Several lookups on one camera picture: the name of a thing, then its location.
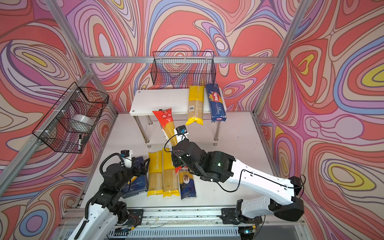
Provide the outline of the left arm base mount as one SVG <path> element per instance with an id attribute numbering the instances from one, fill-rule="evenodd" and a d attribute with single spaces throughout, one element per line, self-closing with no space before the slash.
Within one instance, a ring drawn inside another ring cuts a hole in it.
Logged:
<path id="1" fill-rule="evenodd" d="M 140 226 L 143 221 L 143 209 L 128 209 L 128 216 L 122 224 L 118 224 L 119 228 L 116 232 L 130 232 Z"/>

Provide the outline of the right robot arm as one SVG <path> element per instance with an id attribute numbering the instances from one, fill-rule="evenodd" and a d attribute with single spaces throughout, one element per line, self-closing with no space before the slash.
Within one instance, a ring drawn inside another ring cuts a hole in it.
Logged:
<path id="1" fill-rule="evenodd" d="M 299 177 L 278 178 L 249 167 L 235 157 L 220 151 L 205 152 L 196 143 L 183 139 L 171 149 L 177 171 L 186 167 L 202 181 L 236 184 L 261 194 L 253 200 L 237 200 L 234 209 L 222 209 L 224 224 L 260 224 L 262 216 L 274 215 L 297 222 L 304 214 L 304 202 L 299 197 L 304 183 Z"/>

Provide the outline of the clear blue Ankara spaghetti bag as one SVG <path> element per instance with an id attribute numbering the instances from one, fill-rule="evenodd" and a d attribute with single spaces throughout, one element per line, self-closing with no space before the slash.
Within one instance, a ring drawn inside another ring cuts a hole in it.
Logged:
<path id="1" fill-rule="evenodd" d="M 187 169 L 181 169 L 178 174 L 181 199 L 196 198 L 197 193 L 193 175 Z"/>

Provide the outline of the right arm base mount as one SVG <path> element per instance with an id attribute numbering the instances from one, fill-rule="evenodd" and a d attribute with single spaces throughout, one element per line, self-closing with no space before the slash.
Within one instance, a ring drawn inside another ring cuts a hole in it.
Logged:
<path id="1" fill-rule="evenodd" d="M 224 224 L 231 225 L 252 224 L 258 226 L 263 222 L 263 218 L 261 216 L 256 216 L 251 219 L 242 215 L 241 211 L 236 210 L 236 208 L 222 208 L 219 218 Z"/>

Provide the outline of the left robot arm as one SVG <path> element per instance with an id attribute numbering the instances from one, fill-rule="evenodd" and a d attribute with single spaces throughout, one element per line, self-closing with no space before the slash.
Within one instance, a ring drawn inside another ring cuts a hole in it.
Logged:
<path id="1" fill-rule="evenodd" d="M 70 240 L 103 240 L 118 226 L 118 233 L 128 233 L 142 223 L 143 210 L 127 209 L 120 201 L 123 187 L 133 177 L 144 176 L 148 172 L 148 159 L 139 165 L 128 168 L 125 164 L 112 164 L 102 174 L 103 183 L 98 192 L 86 203 L 85 215 L 69 237 Z"/>

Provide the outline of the yellow clear spaghetti bag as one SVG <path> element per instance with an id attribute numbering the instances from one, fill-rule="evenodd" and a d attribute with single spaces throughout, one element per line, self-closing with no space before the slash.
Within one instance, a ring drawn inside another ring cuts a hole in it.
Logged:
<path id="1" fill-rule="evenodd" d="M 197 123 L 203 125 L 203 107 L 204 107 L 204 87 L 190 86 L 189 88 L 189 107 L 188 120 L 186 125 Z"/>

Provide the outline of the blue Barilla spaghetti bag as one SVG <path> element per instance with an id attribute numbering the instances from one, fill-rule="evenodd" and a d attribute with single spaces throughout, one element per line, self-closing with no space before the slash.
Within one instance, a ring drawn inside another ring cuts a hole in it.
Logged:
<path id="1" fill-rule="evenodd" d="M 209 100 L 212 122 L 225 122 L 227 119 L 226 108 L 224 107 L 224 100 L 221 96 L 219 85 L 207 84 L 206 92 Z"/>

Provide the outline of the red spaghetti bag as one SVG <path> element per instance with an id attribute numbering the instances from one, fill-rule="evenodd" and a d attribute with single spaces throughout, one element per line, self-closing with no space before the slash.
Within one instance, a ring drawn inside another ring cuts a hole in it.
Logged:
<path id="1" fill-rule="evenodd" d="M 174 124 L 172 109 L 153 111 L 153 114 L 159 121 L 164 136 L 167 139 L 164 148 L 168 149 L 168 152 L 170 153 L 178 143 L 177 133 L 175 132 L 176 127 Z"/>

